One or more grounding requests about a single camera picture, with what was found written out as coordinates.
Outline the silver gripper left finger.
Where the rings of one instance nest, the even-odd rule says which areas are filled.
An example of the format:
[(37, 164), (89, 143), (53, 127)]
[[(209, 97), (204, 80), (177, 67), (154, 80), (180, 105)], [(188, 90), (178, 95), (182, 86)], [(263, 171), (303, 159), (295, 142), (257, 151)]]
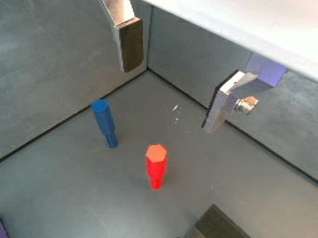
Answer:
[(136, 16), (132, 0), (98, 0), (113, 26), (121, 69), (133, 71), (144, 62), (144, 21)]

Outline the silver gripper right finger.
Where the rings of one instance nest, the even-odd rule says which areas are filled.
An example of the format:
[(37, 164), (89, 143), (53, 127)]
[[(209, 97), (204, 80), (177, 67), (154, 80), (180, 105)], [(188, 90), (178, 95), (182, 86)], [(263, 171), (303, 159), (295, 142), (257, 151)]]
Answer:
[(236, 112), (251, 114), (255, 94), (275, 88), (287, 72), (287, 66), (253, 53), (245, 71), (236, 70), (216, 88), (202, 129), (213, 134)]

